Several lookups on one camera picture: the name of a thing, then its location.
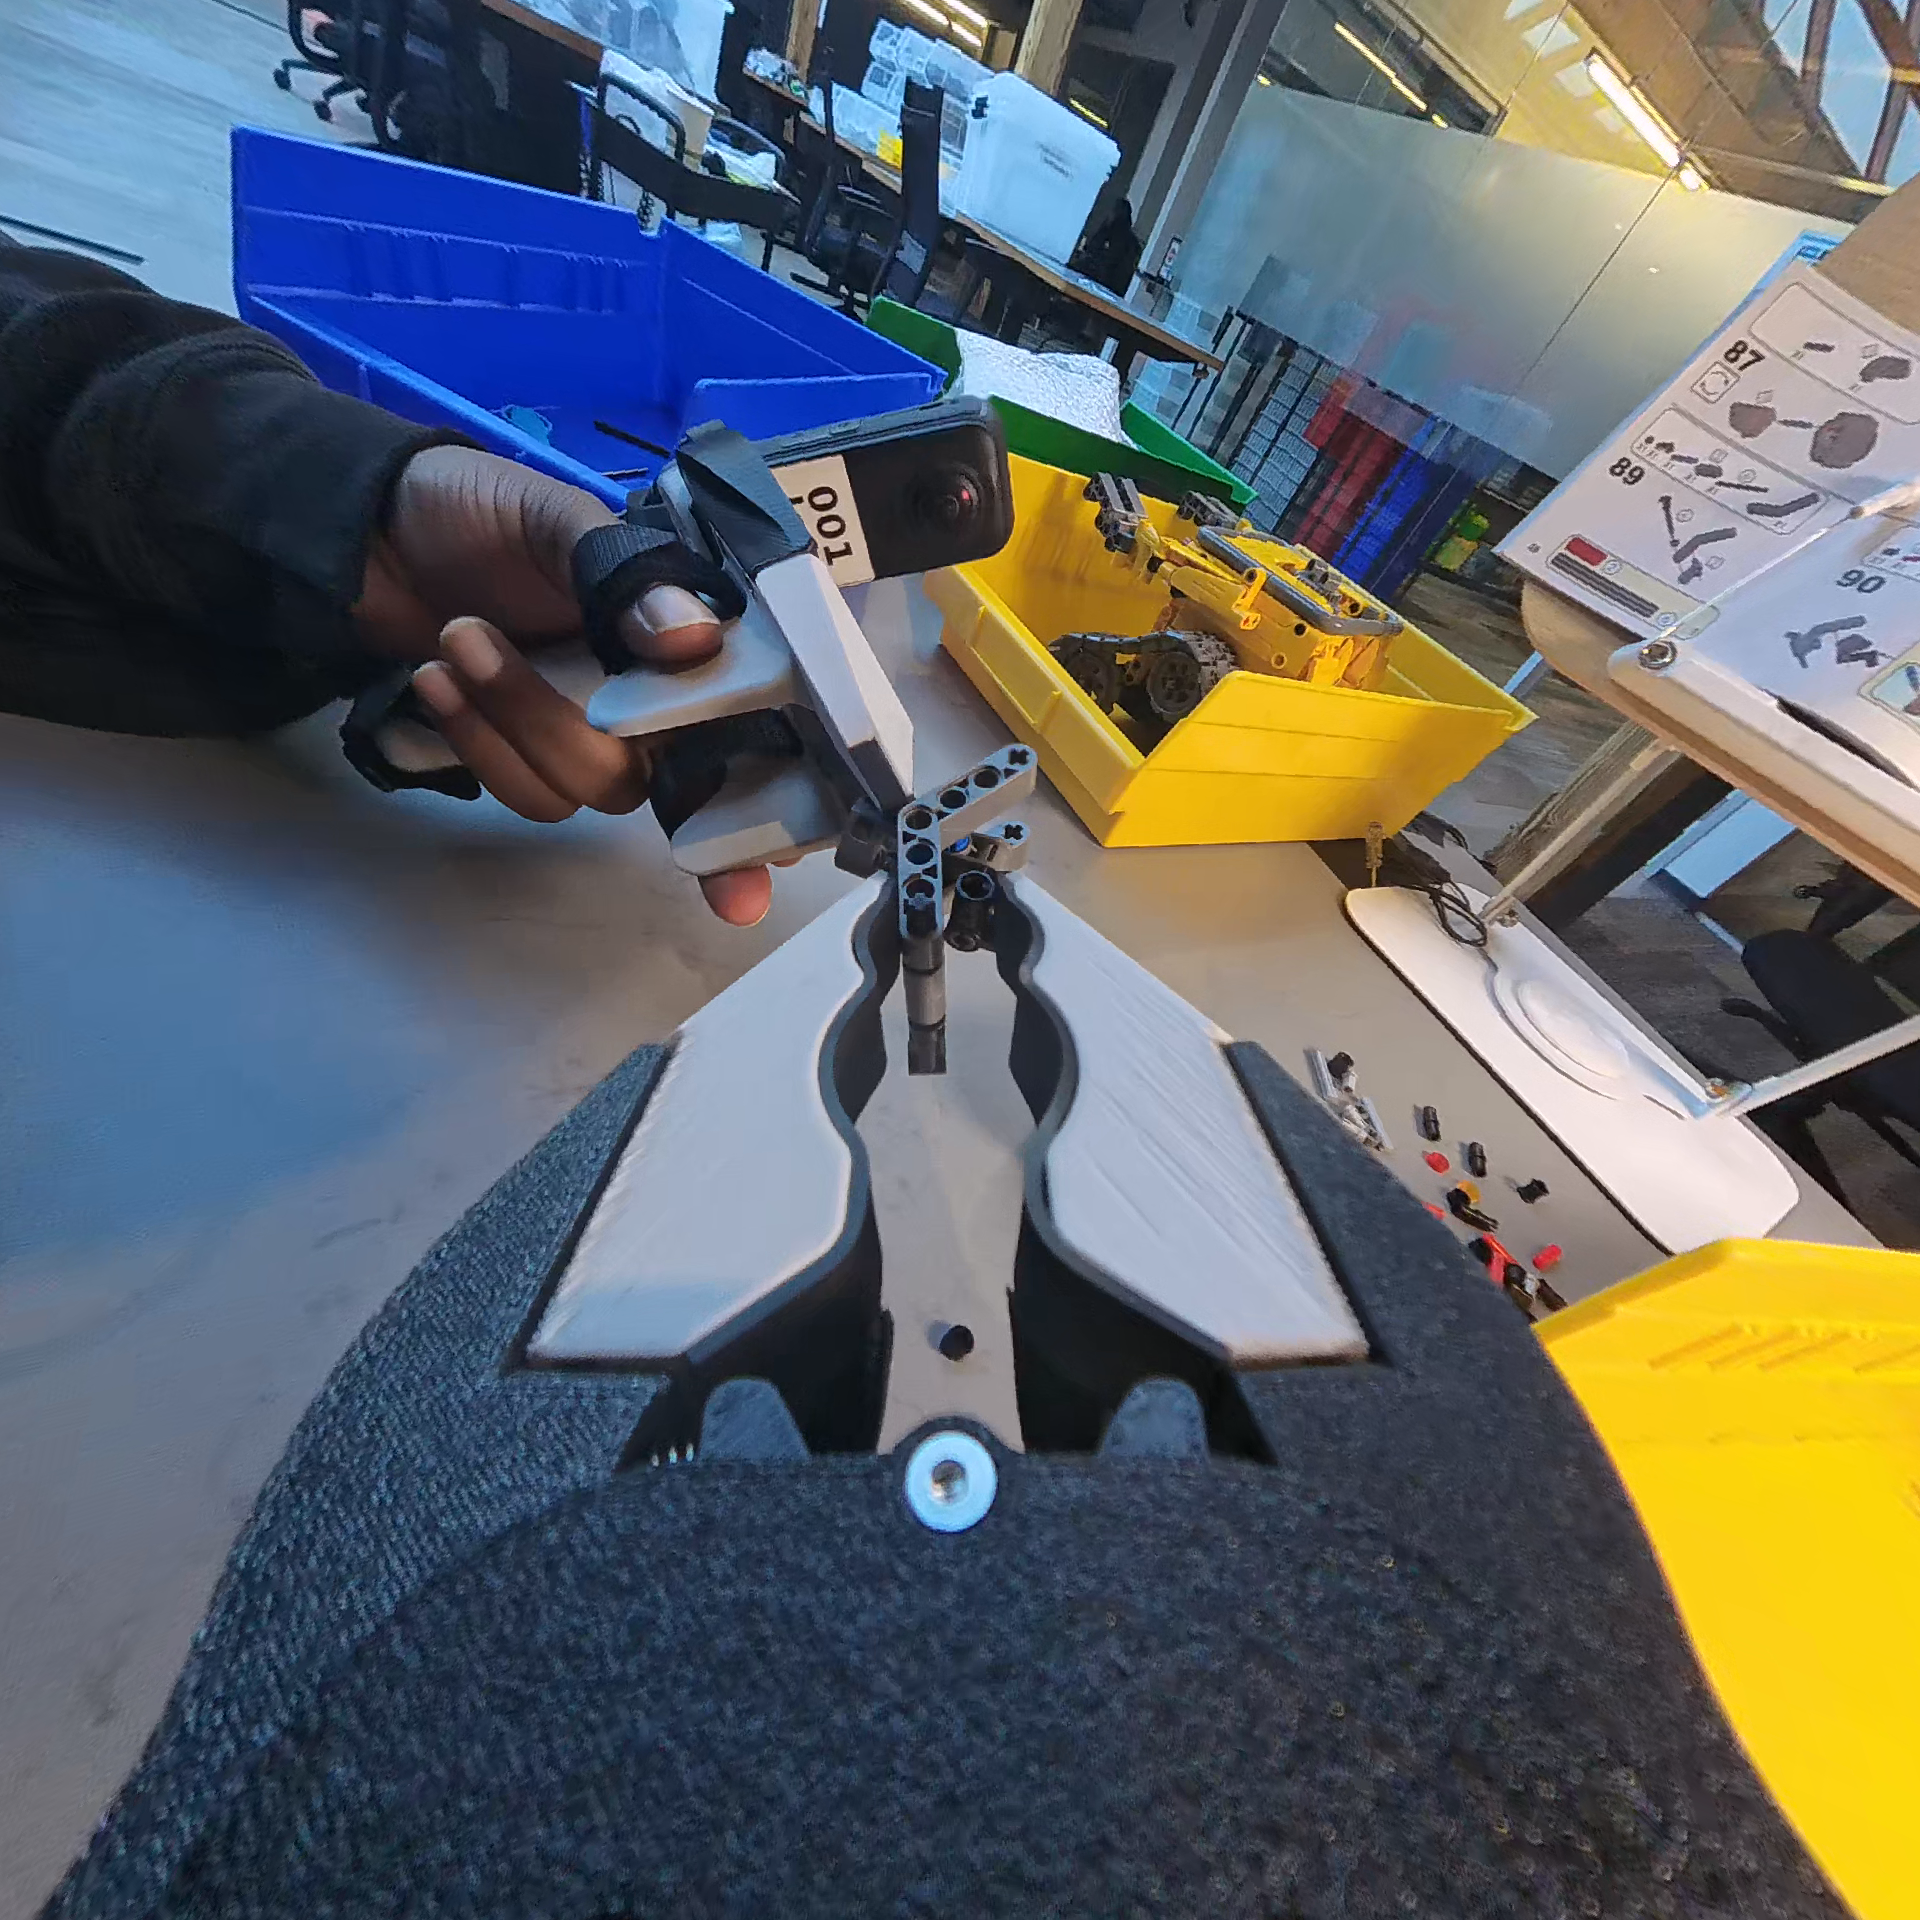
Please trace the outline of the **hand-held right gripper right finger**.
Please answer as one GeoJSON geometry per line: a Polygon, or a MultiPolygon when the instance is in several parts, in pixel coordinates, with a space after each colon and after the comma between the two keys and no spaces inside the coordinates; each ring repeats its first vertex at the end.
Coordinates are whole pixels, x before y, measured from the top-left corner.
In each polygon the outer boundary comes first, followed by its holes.
{"type": "Polygon", "coordinates": [[[1098,1452],[1162,1380],[1203,1452],[1269,1452],[1242,1380],[1364,1361],[1370,1338],[1231,1034],[1027,877],[1001,884],[996,964],[1034,1119],[1011,1284],[1027,1449],[1098,1452]]]}

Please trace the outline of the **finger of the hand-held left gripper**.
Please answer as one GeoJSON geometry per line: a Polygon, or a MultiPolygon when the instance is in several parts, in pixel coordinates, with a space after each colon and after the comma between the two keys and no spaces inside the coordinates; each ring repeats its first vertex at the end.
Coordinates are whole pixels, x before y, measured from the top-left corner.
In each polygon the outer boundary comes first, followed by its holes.
{"type": "Polygon", "coordinates": [[[916,792],[915,724],[827,565],[780,559],[755,575],[755,590],[866,799],[899,814],[916,792]]]}

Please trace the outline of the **grey brick beam piece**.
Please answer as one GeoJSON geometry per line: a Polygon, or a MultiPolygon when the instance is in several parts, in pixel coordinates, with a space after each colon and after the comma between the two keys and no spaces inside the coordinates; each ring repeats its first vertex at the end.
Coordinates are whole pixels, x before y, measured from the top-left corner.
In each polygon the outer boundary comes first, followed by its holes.
{"type": "Polygon", "coordinates": [[[1025,825],[999,823],[1034,794],[1037,780],[1037,751],[1007,743],[899,809],[894,877],[905,942],[945,935],[959,872],[1025,864],[1025,825]]]}

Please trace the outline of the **small brick parts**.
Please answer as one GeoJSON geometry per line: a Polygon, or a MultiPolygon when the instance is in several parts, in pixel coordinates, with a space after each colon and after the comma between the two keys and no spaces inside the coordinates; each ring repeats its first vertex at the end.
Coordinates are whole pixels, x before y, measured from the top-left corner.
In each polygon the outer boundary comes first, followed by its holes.
{"type": "MultiPolygon", "coordinates": [[[[1306,1050],[1313,1089],[1340,1132],[1363,1152],[1395,1164],[1395,1142],[1386,1132],[1379,1103],[1359,1087],[1356,1057],[1347,1048],[1306,1050]]],[[[1553,1282],[1565,1250],[1546,1240],[1531,1252],[1515,1252],[1501,1237],[1501,1221],[1489,1206],[1491,1161],[1483,1142],[1442,1141],[1442,1124],[1434,1103],[1412,1108],[1412,1133],[1423,1177],[1412,1186],[1418,1201],[1453,1234],[1468,1258],[1523,1312],[1529,1322],[1562,1312],[1567,1297],[1553,1282]]]]}

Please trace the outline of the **grey desk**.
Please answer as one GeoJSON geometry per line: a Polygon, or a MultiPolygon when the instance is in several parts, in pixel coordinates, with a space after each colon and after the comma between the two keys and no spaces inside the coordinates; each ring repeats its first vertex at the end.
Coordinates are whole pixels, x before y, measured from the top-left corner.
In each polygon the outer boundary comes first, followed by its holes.
{"type": "Polygon", "coordinates": [[[666,1092],[500,1153],[478,990],[577,980],[565,839],[233,753],[86,773],[5,877],[5,1913],[1844,1914],[1546,1349],[1226,1044],[1370,1360],[1255,1452],[650,1464],[659,1374],[516,1361],[666,1092]]]}

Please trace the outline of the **person's left hand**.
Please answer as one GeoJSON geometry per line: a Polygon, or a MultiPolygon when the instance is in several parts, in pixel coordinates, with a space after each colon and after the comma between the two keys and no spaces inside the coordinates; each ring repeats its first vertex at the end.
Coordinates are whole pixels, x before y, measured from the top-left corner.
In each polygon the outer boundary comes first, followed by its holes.
{"type": "Polygon", "coordinates": [[[414,666],[437,729],[481,786],[537,825],[650,797],[653,749],[595,730],[533,654],[577,639],[570,558],[612,511],[595,496],[475,447],[425,447],[399,468],[351,604],[356,638],[414,666]]]}

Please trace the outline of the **white foam block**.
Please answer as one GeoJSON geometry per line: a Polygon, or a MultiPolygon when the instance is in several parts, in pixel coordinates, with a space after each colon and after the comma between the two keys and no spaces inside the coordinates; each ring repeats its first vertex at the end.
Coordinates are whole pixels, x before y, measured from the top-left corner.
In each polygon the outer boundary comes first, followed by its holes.
{"type": "Polygon", "coordinates": [[[1034,415],[1093,434],[1130,441],[1123,422],[1119,373],[1089,352],[1041,352],[959,326],[951,388],[983,400],[1007,400],[1034,415]]]}

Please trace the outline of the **green storage bin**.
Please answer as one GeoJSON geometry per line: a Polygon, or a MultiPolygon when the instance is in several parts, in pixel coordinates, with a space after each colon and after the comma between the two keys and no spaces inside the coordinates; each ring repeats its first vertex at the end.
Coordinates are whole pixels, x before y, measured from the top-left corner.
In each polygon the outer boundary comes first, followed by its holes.
{"type": "MultiPolygon", "coordinates": [[[[885,340],[947,373],[947,397],[965,392],[963,342],[978,342],[980,333],[934,320],[890,296],[870,303],[866,325],[885,340]]],[[[1179,503],[1186,493],[1206,493],[1246,511],[1258,498],[1251,481],[1131,400],[1119,402],[1114,424],[1089,428],[1025,404],[1011,392],[983,391],[980,394],[991,400],[1007,450],[1029,461],[1083,478],[1118,472],[1131,478],[1142,496],[1167,503],[1179,503]]]]}

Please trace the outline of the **wooden workbench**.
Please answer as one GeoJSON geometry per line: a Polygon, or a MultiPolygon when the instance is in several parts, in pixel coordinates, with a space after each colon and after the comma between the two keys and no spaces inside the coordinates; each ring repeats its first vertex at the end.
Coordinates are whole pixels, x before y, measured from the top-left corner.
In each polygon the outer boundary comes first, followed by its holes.
{"type": "MultiPolygon", "coordinates": [[[[819,137],[827,135],[825,120],[815,119],[804,100],[795,96],[789,86],[775,85],[756,72],[746,72],[746,82],[758,89],[773,105],[780,109],[783,120],[795,122],[795,127],[804,127],[819,137]]],[[[890,164],[885,157],[863,151],[858,141],[833,135],[833,143],[843,156],[853,157],[853,164],[860,170],[875,181],[878,185],[890,186],[895,197],[902,197],[902,178],[901,170],[890,164]]],[[[967,213],[959,209],[945,209],[941,215],[945,225],[958,228],[967,237],[977,239],[987,252],[1014,262],[1014,266],[1035,280],[1037,286],[1049,288],[1057,296],[1065,296],[1079,306],[1083,306],[1091,314],[1098,314],[1102,326],[1102,338],[1116,342],[1133,342],[1131,354],[1145,357],[1158,364],[1171,365],[1186,365],[1197,367],[1209,375],[1218,375],[1226,370],[1227,361],[1221,352],[1214,352],[1205,342],[1196,342],[1174,326],[1165,325],[1163,320],[1131,306],[1126,298],[1108,293],[1098,280],[1075,271],[1063,261],[1057,261],[1045,254],[1035,254],[1012,239],[1007,232],[983,223],[967,213]]]]}

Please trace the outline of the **black office chair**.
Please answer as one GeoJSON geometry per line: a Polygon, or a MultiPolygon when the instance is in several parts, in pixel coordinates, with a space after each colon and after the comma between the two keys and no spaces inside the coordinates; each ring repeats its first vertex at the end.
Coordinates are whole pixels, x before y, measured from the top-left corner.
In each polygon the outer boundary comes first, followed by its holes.
{"type": "Polygon", "coordinates": [[[373,126],[380,151],[442,160],[449,143],[452,85],[450,13],[444,2],[287,2],[292,55],[275,85],[294,89],[294,72],[322,80],[310,102],[322,120],[347,100],[373,126]]]}
{"type": "Polygon", "coordinates": [[[945,237],[939,197],[945,96],[921,80],[905,80],[901,108],[901,181],[894,199],[875,197],[839,166],[830,146],[820,192],[807,213],[799,252],[822,271],[809,280],[851,320],[863,320],[883,296],[916,306],[929,288],[945,237]]]}

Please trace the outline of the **white plastic container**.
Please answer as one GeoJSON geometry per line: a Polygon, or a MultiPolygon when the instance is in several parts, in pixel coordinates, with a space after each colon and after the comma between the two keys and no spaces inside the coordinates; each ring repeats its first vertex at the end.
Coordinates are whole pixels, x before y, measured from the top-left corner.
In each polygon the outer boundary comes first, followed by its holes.
{"type": "Polygon", "coordinates": [[[1119,146],[1102,126],[999,70],[972,94],[945,215],[1063,266],[1118,164],[1119,146]]]}

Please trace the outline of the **yellow toy bulldozer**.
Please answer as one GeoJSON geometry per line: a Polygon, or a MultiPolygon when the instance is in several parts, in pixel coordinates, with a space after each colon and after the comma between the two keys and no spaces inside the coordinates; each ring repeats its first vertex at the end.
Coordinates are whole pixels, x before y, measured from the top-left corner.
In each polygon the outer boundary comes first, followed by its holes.
{"type": "Polygon", "coordinates": [[[1238,669],[1313,687],[1386,686],[1406,621],[1325,559],[1262,535],[1206,493],[1186,493],[1165,533],[1124,476],[1091,476],[1085,500],[1103,548],[1139,585],[1165,593],[1140,636],[1079,630],[1049,644],[1102,712],[1163,734],[1238,669]]]}

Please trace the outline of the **shelf of coloured bins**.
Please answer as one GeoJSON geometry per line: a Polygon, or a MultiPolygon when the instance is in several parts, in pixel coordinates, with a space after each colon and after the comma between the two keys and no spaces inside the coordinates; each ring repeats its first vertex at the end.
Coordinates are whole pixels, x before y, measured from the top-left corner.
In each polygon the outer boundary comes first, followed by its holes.
{"type": "Polygon", "coordinates": [[[1238,310],[1185,424],[1253,526],[1399,604],[1450,538],[1498,544],[1548,490],[1519,457],[1238,310]]]}

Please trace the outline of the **blue storage bin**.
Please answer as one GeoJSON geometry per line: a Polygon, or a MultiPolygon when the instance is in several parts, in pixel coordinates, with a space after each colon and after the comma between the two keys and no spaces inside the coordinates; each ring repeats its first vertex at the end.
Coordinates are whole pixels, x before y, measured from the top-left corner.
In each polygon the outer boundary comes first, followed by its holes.
{"type": "Polygon", "coordinates": [[[773,441],[947,384],[683,225],[266,127],[231,129],[231,286],[335,392],[614,510],[693,424],[773,441]]]}

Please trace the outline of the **instruction booklet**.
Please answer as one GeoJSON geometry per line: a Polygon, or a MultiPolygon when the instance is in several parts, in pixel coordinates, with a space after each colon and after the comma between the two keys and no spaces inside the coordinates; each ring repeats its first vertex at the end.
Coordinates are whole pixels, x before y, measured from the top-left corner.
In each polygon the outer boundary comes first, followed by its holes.
{"type": "Polygon", "coordinates": [[[1916,783],[1916,471],[1916,328],[1795,262],[1500,556],[1916,783]]]}

